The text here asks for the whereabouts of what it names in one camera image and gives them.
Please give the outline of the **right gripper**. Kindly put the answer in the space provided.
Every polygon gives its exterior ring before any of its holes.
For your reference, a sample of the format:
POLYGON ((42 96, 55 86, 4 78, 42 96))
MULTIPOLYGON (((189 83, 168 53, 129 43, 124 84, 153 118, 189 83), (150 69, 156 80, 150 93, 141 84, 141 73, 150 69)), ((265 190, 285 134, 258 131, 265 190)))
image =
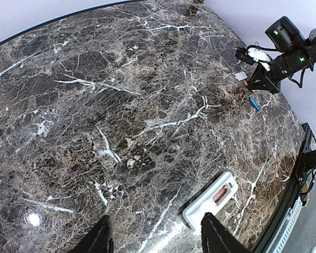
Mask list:
POLYGON ((246 87, 250 90, 269 91, 272 94, 280 92, 281 83, 276 81, 266 69, 259 64, 254 70, 252 76, 247 81, 246 87))

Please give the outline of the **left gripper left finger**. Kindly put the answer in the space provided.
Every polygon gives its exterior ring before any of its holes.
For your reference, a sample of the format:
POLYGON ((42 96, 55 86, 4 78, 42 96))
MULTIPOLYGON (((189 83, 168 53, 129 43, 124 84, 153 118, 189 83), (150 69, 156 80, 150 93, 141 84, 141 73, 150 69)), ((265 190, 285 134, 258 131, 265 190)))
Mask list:
POLYGON ((104 215, 70 253, 114 252, 110 217, 104 215))

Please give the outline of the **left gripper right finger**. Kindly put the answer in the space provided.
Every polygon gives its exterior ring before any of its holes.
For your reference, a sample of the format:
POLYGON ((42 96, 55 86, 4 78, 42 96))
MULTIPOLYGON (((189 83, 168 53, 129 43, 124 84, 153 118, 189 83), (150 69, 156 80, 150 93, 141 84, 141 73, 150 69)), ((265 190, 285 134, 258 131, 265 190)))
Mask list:
POLYGON ((251 253, 210 212, 201 221, 202 250, 205 253, 251 253))

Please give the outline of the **grey battery cover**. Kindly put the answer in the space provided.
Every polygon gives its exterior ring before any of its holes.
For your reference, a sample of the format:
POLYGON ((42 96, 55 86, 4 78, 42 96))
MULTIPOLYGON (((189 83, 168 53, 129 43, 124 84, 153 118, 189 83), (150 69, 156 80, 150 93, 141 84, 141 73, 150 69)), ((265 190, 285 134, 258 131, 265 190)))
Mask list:
POLYGON ((246 75, 246 73, 245 73, 244 71, 235 73, 235 74, 234 74, 234 77, 235 77, 235 79, 238 80, 238 81, 242 81, 242 80, 245 80, 245 79, 248 78, 247 75, 246 75))

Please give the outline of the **blue battery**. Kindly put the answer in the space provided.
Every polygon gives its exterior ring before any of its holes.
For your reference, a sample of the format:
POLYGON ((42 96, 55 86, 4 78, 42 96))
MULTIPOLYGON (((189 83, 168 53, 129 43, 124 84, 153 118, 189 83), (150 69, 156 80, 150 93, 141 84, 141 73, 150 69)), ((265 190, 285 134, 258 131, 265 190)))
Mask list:
POLYGON ((258 103, 256 102, 254 98, 250 98, 249 101, 253 105, 253 107, 256 109, 257 112, 261 111, 260 106, 258 105, 258 103))

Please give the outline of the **white remote control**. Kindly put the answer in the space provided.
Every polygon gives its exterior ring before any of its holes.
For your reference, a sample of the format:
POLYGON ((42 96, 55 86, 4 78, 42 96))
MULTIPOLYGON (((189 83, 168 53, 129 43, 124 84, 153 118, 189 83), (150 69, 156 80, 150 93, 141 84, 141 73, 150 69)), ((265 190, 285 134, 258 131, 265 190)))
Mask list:
POLYGON ((224 172, 183 210, 182 216, 193 231, 200 233, 205 214, 215 216, 237 191, 233 174, 224 172))

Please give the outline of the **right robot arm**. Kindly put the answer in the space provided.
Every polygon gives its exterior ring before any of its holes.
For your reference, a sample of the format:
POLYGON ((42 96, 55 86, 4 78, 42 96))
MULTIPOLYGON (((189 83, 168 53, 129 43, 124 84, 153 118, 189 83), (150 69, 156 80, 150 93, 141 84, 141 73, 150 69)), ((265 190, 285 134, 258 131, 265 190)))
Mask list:
POLYGON ((265 34, 273 42, 274 50, 281 54, 272 59, 265 53, 266 49, 250 45, 246 48, 249 62, 257 62, 252 77, 244 82, 251 90, 264 90, 277 94, 281 90, 281 81, 288 79, 303 86, 306 69, 313 71, 316 63, 316 28, 305 39, 298 28, 286 16, 274 22, 265 34))

